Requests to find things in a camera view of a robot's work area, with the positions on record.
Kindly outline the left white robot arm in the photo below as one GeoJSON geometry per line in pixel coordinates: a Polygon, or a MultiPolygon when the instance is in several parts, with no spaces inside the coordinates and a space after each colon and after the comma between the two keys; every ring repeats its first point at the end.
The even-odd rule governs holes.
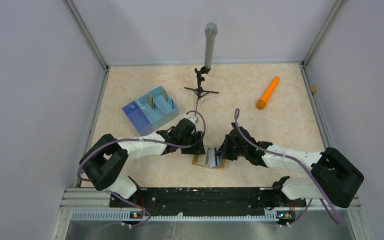
{"type": "Polygon", "coordinates": [[[191,155],[194,147],[203,146],[205,131],[197,130],[199,119],[187,116],[177,125],[133,138],[103,135],[79,161],[78,173],[85,173],[98,191],[115,192],[129,207],[140,202],[137,184],[121,171],[125,163],[148,156],[162,156],[176,152],[191,155]]]}

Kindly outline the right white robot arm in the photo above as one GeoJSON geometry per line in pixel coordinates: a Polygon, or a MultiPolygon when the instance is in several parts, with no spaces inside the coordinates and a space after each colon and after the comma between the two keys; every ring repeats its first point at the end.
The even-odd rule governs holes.
{"type": "Polygon", "coordinates": [[[268,141],[256,141],[235,123],[215,156],[235,161],[245,158],[252,165],[286,169],[303,177],[284,176],[272,185],[273,200],[287,206],[298,199],[324,199],[348,208],[364,181],[364,175],[336,148],[322,152],[293,150],[268,141]]]}

